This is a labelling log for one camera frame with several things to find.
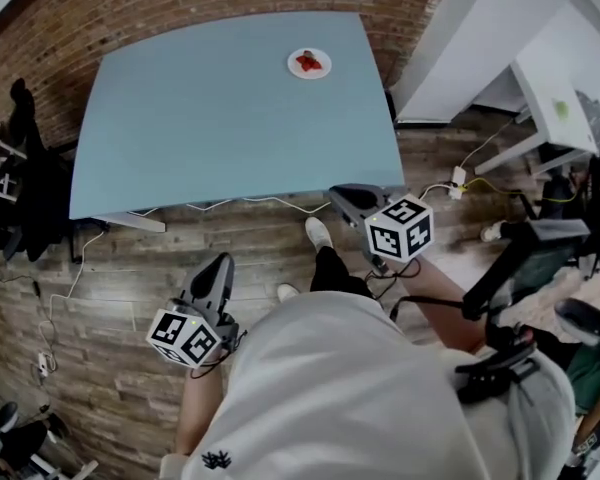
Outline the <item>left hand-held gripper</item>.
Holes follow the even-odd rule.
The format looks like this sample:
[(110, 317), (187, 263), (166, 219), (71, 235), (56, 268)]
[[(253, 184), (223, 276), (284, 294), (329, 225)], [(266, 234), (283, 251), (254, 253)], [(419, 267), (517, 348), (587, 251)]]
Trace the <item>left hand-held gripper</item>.
[(191, 304), (172, 298), (160, 308), (146, 341), (166, 360), (187, 368), (219, 364), (239, 345), (239, 324), (225, 313), (234, 284), (229, 253), (207, 258), (189, 282)]

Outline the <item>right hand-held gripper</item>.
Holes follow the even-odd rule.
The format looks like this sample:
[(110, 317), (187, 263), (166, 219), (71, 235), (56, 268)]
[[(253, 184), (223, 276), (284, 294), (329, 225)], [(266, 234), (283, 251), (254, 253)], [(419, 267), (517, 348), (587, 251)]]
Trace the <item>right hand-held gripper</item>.
[(433, 209), (410, 194), (369, 217), (371, 210), (387, 201), (379, 186), (335, 185), (329, 189), (329, 198), (335, 213), (347, 225), (365, 224), (370, 252), (383, 260), (408, 264), (433, 244)]

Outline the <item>white round plate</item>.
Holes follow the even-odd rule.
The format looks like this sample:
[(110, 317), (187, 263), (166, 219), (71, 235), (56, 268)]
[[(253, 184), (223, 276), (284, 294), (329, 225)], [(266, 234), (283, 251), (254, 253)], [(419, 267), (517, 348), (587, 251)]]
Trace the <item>white round plate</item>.
[[(296, 58), (299, 56), (304, 56), (303, 52), (305, 50), (310, 50), (314, 53), (314, 58), (322, 65), (321, 70), (311, 69), (307, 72), (303, 71), (302, 65), (296, 61)], [(318, 80), (326, 77), (330, 73), (332, 69), (332, 61), (331, 58), (322, 50), (316, 48), (300, 48), (289, 55), (287, 59), (287, 67), (290, 73), (297, 78), (304, 80)]]

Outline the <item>black shoulder harness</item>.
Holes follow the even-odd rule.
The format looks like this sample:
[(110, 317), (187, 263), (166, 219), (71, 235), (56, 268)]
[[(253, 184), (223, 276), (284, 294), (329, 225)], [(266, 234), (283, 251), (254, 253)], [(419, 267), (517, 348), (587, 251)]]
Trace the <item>black shoulder harness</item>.
[(488, 323), (486, 344), (495, 350), (494, 354), (478, 363), (455, 368), (465, 380), (457, 391), (462, 404), (473, 405), (499, 397), (539, 370), (531, 358), (536, 351), (536, 342), (530, 329)]

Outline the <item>person's left forearm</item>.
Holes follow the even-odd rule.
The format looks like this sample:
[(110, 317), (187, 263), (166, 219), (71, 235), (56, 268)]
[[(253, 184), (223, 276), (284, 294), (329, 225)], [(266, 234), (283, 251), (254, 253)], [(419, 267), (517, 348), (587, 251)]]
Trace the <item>person's left forearm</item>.
[(224, 398), (220, 365), (190, 370), (185, 376), (174, 452), (190, 455), (200, 444)]

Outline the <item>person's right forearm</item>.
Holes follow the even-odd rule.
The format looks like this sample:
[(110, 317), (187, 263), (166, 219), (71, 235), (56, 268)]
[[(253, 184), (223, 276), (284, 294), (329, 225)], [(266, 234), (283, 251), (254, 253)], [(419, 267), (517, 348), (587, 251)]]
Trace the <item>person's right forearm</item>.
[[(409, 296), (454, 302), (464, 297), (465, 291), (424, 256), (403, 275), (400, 281)], [(439, 303), (416, 302), (416, 305), (445, 347), (477, 354), (486, 344), (483, 319), (466, 320), (460, 309)]]

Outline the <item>light blue table top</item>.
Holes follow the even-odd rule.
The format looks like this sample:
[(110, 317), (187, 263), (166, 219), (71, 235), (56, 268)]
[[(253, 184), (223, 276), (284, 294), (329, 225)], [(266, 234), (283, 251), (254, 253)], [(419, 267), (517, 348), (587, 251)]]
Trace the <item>light blue table top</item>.
[[(330, 73), (291, 74), (287, 59), (300, 48), (324, 51)], [(403, 182), (360, 17), (260, 14), (177, 29), (103, 58), (70, 215), (129, 224), (143, 209)]]

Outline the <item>person's right white shoe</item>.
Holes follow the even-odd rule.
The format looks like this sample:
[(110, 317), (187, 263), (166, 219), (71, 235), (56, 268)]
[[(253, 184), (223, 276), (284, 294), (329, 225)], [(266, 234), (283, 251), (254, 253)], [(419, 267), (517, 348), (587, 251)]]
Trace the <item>person's right white shoe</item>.
[(308, 217), (305, 221), (305, 231), (317, 252), (320, 252), (324, 247), (333, 247), (329, 230), (318, 218), (313, 216)]

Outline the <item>person's black trousers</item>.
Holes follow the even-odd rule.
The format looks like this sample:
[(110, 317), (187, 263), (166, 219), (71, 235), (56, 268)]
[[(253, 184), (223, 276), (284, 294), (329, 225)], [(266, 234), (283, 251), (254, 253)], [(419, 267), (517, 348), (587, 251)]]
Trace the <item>person's black trousers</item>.
[(322, 246), (316, 254), (315, 273), (310, 291), (343, 292), (374, 298), (366, 282), (349, 273), (345, 263), (331, 246)]

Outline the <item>white power strip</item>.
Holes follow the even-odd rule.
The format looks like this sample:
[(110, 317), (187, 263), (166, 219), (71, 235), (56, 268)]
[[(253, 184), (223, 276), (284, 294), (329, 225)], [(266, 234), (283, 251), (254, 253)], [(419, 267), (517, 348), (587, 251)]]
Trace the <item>white power strip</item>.
[(455, 166), (452, 170), (450, 188), (448, 195), (452, 200), (460, 200), (465, 191), (466, 170), (463, 167)]

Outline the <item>black office chair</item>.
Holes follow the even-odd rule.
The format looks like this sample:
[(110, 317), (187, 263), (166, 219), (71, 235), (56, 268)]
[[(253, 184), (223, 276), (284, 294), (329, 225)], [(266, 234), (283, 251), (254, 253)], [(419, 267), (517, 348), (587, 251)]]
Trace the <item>black office chair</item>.
[(110, 225), (94, 218), (71, 220), (63, 210), (28, 212), (6, 201), (0, 203), (0, 251), (6, 261), (25, 253), (30, 262), (36, 262), (51, 245), (66, 240), (70, 260), (77, 264), (83, 256), (76, 253), (76, 238), (87, 228), (107, 233)]

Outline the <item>person's white t-shirt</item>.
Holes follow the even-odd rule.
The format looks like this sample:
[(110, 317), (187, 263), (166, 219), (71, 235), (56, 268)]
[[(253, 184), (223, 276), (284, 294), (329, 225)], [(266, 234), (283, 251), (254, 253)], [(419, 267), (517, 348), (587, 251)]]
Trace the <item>person's white t-shirt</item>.
[(411, 343), (375, 301), (305, 293), (261, 319), (190, 452), (159, 480), (557, 480), (574, 395), (544, 354), (496, 396), (464, 403), (476, 355)]

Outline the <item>black hanging coat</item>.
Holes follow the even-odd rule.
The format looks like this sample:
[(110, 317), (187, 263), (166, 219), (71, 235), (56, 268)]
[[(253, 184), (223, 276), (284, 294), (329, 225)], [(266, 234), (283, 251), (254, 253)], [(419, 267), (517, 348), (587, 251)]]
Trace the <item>black hanging coat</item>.
[(13, 82), (10, 97), (14, 108), (8, 120), (9, 137), (27, 156), (21, 164), (23, 185), (16, 209), (27, 257), (35, 262), (69, 234), (71, 175), (62, 159), (42, 142), (35, 101), (24, 79)]

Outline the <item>grey hand-held device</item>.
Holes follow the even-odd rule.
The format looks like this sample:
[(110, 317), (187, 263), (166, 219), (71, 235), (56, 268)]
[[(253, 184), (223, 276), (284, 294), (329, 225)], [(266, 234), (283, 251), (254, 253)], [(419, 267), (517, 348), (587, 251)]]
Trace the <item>grey hand-held device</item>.
[(577, 341), (589, 346), (600, 345), (600, 310), (575, 298), (558, 302), (554, 312), (559, 326)]

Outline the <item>black shoulder mount arm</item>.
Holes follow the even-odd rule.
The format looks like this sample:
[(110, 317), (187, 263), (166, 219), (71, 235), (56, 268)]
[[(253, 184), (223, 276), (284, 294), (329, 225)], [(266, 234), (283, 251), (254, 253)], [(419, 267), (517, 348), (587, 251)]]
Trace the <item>black shoulder mount arm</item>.
[(498, 314), (551, 282), (590, 234), (580, 219), (531, 220), (516, 225), (510, 243), (465, 294), (463, 316)]

